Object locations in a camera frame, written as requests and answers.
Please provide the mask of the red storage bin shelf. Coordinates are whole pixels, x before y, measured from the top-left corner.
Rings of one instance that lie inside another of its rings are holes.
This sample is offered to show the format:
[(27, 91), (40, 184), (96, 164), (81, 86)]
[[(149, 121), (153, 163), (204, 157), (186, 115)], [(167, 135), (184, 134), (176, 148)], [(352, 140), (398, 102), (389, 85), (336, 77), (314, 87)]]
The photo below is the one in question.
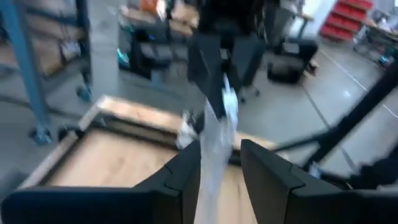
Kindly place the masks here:
[(337, 0), (319, 34), (331, 40), (351, 40), (367, 20), (373, 0)]

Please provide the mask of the clear plastic bag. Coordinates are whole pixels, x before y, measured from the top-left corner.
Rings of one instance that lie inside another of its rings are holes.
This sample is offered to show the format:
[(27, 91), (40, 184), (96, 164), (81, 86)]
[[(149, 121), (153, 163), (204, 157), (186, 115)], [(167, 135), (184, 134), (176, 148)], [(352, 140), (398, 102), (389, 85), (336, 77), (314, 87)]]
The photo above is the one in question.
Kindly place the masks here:
[(203, 130), (196, 134), (193, 129), (193, 113), (184, 111), (176, 140), (179, 149), (196, 139), (200, 142), (201, 177), (194, 224), (216, 224), (223, 175), (233, 152), (238, 123), (238, 98), (227, 77), (223, 78), (221, 96), (221, 107), (226, 111), (224, 117), (218, 119), (213, 107), (207, 102)]

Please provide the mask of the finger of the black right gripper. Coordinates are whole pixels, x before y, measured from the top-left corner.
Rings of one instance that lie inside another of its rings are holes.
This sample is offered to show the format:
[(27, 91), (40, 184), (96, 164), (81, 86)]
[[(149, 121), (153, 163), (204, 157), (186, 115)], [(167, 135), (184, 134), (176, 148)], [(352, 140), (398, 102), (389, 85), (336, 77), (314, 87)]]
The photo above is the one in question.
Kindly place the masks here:
[(188, 42), (188, 79), (206, 96), (218, 119), (226, 114), (220, 43), (219, 36), (205, 34), (194, 34)]
[(234, 89), (240, 89), (247, 85), (248, 78), (254, 76), (265, 49), (265, 42), (260, 40), (256, 34), (239, 36), (234, 39), (229, 72), (230, 84)]

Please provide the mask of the wooden workbench steel legs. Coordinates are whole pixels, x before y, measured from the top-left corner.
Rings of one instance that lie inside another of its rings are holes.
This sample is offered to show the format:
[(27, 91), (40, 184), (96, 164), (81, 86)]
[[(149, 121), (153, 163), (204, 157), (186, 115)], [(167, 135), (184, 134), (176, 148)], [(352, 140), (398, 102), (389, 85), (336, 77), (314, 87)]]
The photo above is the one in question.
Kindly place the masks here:
[(83, 79), (76, 95), (90, 101), (88, 0), (0, 0), (0, 70), (22, 78), (37, 120), (28, 137), (37, 145), (52, 141), (45, 84), (55, 82), (73, 64)]

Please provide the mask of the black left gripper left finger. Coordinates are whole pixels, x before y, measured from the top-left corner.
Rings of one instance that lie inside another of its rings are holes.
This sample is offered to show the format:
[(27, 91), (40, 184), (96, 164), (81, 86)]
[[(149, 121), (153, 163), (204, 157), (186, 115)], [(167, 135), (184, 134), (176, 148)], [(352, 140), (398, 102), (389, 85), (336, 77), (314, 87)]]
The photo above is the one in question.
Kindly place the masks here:
[(1, 204), (3, 224), (194, 224), (200, 143), (133, 188), (29, 187)]

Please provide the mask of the black aluminium rig frame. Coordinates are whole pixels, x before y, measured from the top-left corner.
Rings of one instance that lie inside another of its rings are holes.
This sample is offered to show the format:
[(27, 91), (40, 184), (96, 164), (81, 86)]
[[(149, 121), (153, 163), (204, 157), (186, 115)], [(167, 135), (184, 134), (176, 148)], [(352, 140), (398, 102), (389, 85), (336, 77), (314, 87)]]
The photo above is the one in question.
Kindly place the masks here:
[[(398, 62), (391, 65), (391, 69), (366, 93), (352, 111), (343, 117), (338, 124), (329, 130), (301, 140), (276, 145), (244, 133), (236, 133), (234, 153), (240, 155), (240, 140), (250, 139), (263, 147), (268, 147), (272, 152), (287, 152), (299, 146), (317, 142), (319, 148), (306, 162), (320, 162), (331, 150), (342, 141), (395, 87), (398, 86)], [(126, 126), (141, 126), (143, 129), (158, 132), (161, 136), (170, 135), (176, 138), (185, 120), (176, 114), (158, 110), (156, 108), (126, 101), (112, 96), (102, 96), (82, 117), (78, 129), (85, 131), (92, 124), (103, 124), (111, 128), (113, 124), (121, 123)], [(72, 149), (78, 140), (78, 135), (67, 131), (58, 146), (51, 152), (39, 166), (21, 183), (20, 188), (38, 185), (45, 181), (60, 161)]]

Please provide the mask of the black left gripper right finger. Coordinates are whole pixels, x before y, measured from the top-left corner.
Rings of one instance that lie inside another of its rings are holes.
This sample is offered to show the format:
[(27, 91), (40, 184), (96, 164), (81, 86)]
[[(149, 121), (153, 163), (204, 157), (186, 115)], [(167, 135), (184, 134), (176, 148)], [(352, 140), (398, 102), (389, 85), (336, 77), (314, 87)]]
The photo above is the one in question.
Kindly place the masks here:
[(249, 139), (241, 167), (258, 224), (398, 224), (398, 192), (343, 190)]

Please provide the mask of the black equipment cart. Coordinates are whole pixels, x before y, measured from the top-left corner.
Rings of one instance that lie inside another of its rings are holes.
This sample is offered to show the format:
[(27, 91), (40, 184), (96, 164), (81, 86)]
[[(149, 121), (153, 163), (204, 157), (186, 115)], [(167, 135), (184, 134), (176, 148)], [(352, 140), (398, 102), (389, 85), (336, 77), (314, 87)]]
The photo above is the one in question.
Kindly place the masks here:
[(165, 26), (119, 26), (117, 47), (121, 70), (150, 80), (154, 72), (165, 72), (174, 62), (186, 62), (178, 52), (187, 43), (180, 32)]

